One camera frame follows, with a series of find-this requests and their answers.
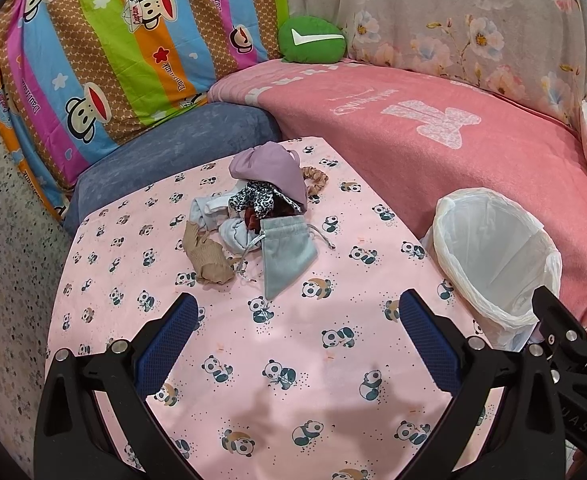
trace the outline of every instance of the brown hair tie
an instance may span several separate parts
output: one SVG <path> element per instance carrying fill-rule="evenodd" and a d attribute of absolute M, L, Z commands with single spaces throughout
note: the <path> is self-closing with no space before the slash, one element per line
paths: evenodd
<path fill-rule="evenodd" d="M 329 177 L 311 166 L 305 166 L 302 168 L 302 177 L 304 180 L 312 180 L 313 184 L 307 186 L 307 196 L 317 195 L 326 186 Z"/>

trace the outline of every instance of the green pillow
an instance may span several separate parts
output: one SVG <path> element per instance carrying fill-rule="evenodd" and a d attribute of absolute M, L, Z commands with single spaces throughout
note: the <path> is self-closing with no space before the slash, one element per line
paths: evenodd
<path fill-rule="evenodd" d="M 284 60 L 295 63 L 337 63 L 347 47 L 347 40 L 336 25 L 313 16 L 284 22 L 278 31 L 278 43 Z"/>

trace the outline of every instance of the gray speckled floor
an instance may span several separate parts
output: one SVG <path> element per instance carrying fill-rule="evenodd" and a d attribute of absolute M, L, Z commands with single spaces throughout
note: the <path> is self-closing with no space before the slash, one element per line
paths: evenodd
<path fill-rule="evenodd" d="M 0 138 L 0 441 L 30 476 L 49 319 L 69 245 Z"/>

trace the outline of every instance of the pink blanket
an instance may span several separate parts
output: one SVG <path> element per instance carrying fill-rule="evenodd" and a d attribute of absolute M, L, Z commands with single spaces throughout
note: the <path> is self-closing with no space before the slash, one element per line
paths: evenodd
<path fill-rule="evenodd" d="M 574 132 L 465 84 L 349 62 L 272 60 L 209 98 L 268 110 L 286 138 L 322 136 L 419 238 L 456 189 L 517 201 L 560 250 L 561 300 L 587 327 L 587 165 Z"/>

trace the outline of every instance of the red star print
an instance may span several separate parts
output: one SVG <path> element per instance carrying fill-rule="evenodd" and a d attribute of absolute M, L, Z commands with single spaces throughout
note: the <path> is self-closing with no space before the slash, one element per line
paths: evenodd
<path fill-rule="evenodd" d="M 156 63 L 162 63 L 168 59 L 169 49 L 159 47 L 158 51 L 153 55 L 153 57 L 156 59 Z"/>

